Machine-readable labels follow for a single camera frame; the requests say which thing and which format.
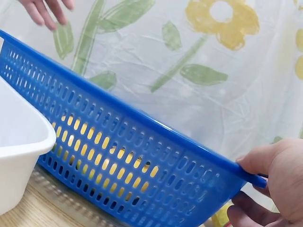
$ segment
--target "green leaf print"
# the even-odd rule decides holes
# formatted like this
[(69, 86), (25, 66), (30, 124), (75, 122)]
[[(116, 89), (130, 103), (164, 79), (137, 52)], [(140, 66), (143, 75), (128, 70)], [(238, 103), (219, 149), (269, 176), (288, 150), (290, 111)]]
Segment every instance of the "green leaf print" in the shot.
[(70, 22), (65, 26), (57, 23), (57, 27), (58, 29), (53, 32), (53, 39), (56, 51), (59, 57), (63, 60), (74, 48), (74, 37)]
[(180, 32), (171, 21), (163, 25), (162, 37), (166, 47), (171, 51), (176, 51), (182, 47)]
[(202, 36), (199, 38), (191, 47), (190, 49), (182, 56), (182, 58), (176, 62), (170, 69), (167, 70), (164, 74), (162, 74), (152, 85), (151, 85), (151, 92), (155, 92), (160, 87), (162, 87), (165, 83), (167, 83), (170, 79), (172, 79), (180, 69), (189, 61), (191, 60), (200, 50), (200, 48), (205, 44), (208, 36)]
[(125, 0), (112, 7), (99, 20), (98, 27), (102, 33), (115, 32), (133, 24), (148, 12), (155, 0)]
[(278, 143), (280, 140), (282, 140), (283, 138), (282, 137), (280, 137), (280, 136), (276, 136), (275, 138), (274, 138), (274, 141), (271, 143), (271, 144), (274, 144), (274, 143)]
[(71, 69), (83, 75), (89, 62), (89, 56), (97, 33), (97, 21), (102, 13), (105, 0), (95, 0), (86, 17)]
[(112, 71), (106, 71), (91, 78), (90, 81), (105, 90), (111, 90), (117, 84), (117, 75)]
[(183, 66), (180, 75), (194, 84), (204, 86), (219, 84), (225, 82), (228, 78), (228, 75), (225, 73), (198, 64)]

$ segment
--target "green stem print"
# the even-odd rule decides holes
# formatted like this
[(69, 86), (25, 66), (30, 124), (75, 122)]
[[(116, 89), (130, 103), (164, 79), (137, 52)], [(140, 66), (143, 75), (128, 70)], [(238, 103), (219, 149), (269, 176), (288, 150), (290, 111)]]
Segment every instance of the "green stem print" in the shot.
[[(80, 75), (84, 75), (86, 72), (97, 34), (115, 32), (135, 23), (155, 4), (155, 0), (124, 0), (102, 14), (105, 2), (106, 0), (95, 0), (85, 20), (71, 66), (71, 69)], [(60, 48), (56, 49), (60, 58), (64, 58), (72, 51), (70, 48), (68, 52), (64, 52), (60, 50)], [(116, 85), (116, 74), (113, 72), (102, 72), (93, 77), (91, 81), (104, 89), (112, 89), (112, 87)]]
[(173, 67), (171, 67), (166, 73), (160, 76), (154, 82), (154, 84), (152, 84), (151, 92), (155, 92), (160, 87), (162, 87), (166, 82), (172, 79), (180, 71), (180, 69), (182, 69), (182, 67), (197, 54), (197, 52), (203, 46), (206, 40), (207, 40), (207, 36), (203, 36), (199, 38)]
[(86, 66), (97, 33), (96, 23), (100, 17), (104, 3), (105, 0), (95, 0), (91, 11), (85, 20), (74, 61), (71, 66), (71, 69), (80, 75), (83, 75), (86, 71)]

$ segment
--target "wooden table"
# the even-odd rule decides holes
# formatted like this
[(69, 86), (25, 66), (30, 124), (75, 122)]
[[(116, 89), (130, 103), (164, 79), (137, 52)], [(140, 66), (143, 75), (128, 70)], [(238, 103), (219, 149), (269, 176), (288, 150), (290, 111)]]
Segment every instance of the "wooden table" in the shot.
[(125, 227), (36, 166), (24, 197), (1, 227)]

